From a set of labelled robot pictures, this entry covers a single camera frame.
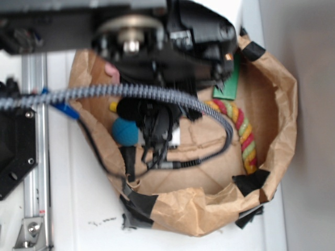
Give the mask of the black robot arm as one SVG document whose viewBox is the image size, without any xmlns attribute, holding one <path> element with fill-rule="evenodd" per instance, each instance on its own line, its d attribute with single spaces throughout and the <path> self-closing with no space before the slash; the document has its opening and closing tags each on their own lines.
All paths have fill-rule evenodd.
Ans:
<svg viewBox="0 0 335 251">
<path fill-rule="evenodd" d="M 75 97 L 123 96 L 118 114 L 134 120 L 153 150 L 148 169 L 199 165 L 207 156 L 167 161 L 172 130 L 182 115 L 202 114 L 232 127 L 197 100 L 223 87 L 234 69 L 242 1 L 1 1 L 1 49 L 12 55 L 92 49 L 120 72 L 121 85 L 76 88 L 22 102 L 56 104 Z"/>
</svg>

